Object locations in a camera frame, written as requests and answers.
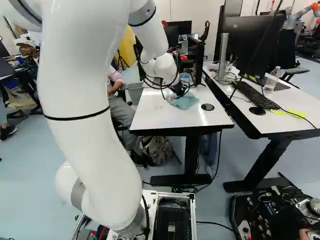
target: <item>yellow sticky note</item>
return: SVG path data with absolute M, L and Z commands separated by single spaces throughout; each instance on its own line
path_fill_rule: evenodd
M 289 109 L 288 112 L 289 112 L 288 114 L 292 113 L 290 115 L 294 116 L 294 117 L 296 117 L 298 119 L 302 119 L 302 118 L 305 118 L 307 116 L 307 114 L 305 112 L 297 111 L 297 110 L 294 110 L 294 109 Z
M 281 116 L 285 116 L 286 115 L 286 113 L 284 111 L 277 111 L 277 110 L 270 109 L 270 112 L 272 112 L 274 114 L 279 114 Z
M 252 81 L 255 81 L 256 82 L 256 78 L 254 76 L 249 76 L 249 78 L 252 80 Z

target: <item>gray pants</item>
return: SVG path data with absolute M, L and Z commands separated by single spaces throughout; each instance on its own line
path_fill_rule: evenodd
M 129 129 L 135 116 L 135 110 L 133 110 L 121 97 L 117 96 L 109 98 L 109 106 L 111 116 Z M 137 154 L 141 152 L 138 146 L 138 136 L 131 134 L 129 130 L 124 130 L 122 139 L 126 150 L 135 151 Z
M 7 121 L 7 111 L 2 97 L 2 92 L 0 90 L 0 124 L 6 124 Z

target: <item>shoe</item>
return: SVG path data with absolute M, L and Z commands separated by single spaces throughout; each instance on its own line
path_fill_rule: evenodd
M 137 167 L 146 167 L 146 161 L 143 158 L 143 156 L 139 156 L 137 153 L 135 153 L 134 151 L 131 151 L 130 153 L 130 158 L 132 159 L 133 163 L 137 166 Z
M 0 128 L 0 140 L 4 141 L 7 138 L 11 137 L 18 131 L 18 128 L 15 126 L 8 126 L 7 128 Z

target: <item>red object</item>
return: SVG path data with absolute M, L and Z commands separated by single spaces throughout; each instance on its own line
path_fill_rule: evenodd
M 162 20 L 161 23 L 164 27 L 168 27 L 168 23 L 165 20 Z
M 180 55 L 180 58 L 181 58 L 182 60 L 188 60 L 188 57 L 187 57 L 186 55 Z
M 103 228 L 102 232 L 100 233 L 100 236 L 99 236 L 99 240 L 102 240 L 102 236 L 104 235 L 104 232 L 107 230 L 106 227 Z
M 314 2 L 314 3 L 312 3 L 311 7 L 312 7 L 312 10 L 318 11 L 318 9 L 319 9 L 319 4 L 316 3 L 316 2 Z

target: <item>white desk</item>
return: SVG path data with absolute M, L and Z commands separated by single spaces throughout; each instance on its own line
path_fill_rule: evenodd
M 320 129 L 314 129 L 307 121 L 289 114 L 283 116 L 268 110 L 266 110 L 265 115 L 255 115 L 251 113 L 249 108 L 255 107 L 255 105 L 252 102 L 239 99 L 247 99 L 239 91 L 236 91 L 233 95 L 234 97 L 229 100 L 234 89 L 230 85 L 222 85 L 214 80 L 214 73 L 208 70 L 207 63 L 208 62 L 203 63 L 203 71 L 207 76 L 205 80 L 206 83 L 243 132 L 251 139 L 268 138 L 271 140 L 244 180 L 225 182 L 223 184 L 225 191 L 235 193 L 252 191 L 255 188 L 288 185 L 288 181 L 282 177 L 264 177 L 277 163 L 292 141 L 319 137 Z M 231 71 L 236 75 L 239 73 L 235 68 Z M 261 87 L 259 85 L 247 79 L 243 79 L 243 81 L 261 93 Z M 294 109 L 306 113 L 306 119 L 312 122 L 317 128 L 320 128 L 320 101 L 282 80 L 280 80 L 280 82 L 291 88 L 275 91 L 267 97 L 286 111 Z
M 150 183 L 157 186 L 173 184 L 204 184 L 210 182 L 207 174 L 195 178 L 200 136 L 234 127 L 234 123 L 207 86 L 191 88 L 199 102 L 188 110 L 181 110 L 163 99 L 160 90 L 143 89 L 130 132 L 139 136 L 186 136 L 184 174 L 153 176 Z M 212 104 L 213 111 L 205 111 L 202 104 Z
M 217 85 L 226 96 L 230 96 L 232 94 L 234 89 L 230 85 L 222 85 L 215 81 L 212 77 L 215 73 L 210 72 L 207 65 L 203 66 L 203 70 L 209 75 L 209 77 L 211 77 L 211 79 L 216 83 L 215 85 Z M 235 67 L 233 67 L 231 71 L 236 75 L 239 73 L 239 70 Z M 247 79 L 242 80 L 261 93 L 261 87 L 258 84 Z M 272 94 L 267 95 L 267 97 L 281 106 L 284 110 L 288 111 L 290 109 L 294 109 L 299 112 L 306 113 L 306 119 L 312 122 L 317 128 L 320 128 L 320 100 L 298 88 L 295 88 L 285 81 L 279 80 L 279 82 L 291 88 L 274 91 Z M 231 101 L 262 135 L 313 129 L 307 121 L 289 114 L 282 116 L 267 110 L 266 114 L 263 116 L 255 115 L 249 111 L 250 107 L 255 106 L 253 103 L 246 102 L 236 97 L 247 98 L 239 91 L 236 91 Z

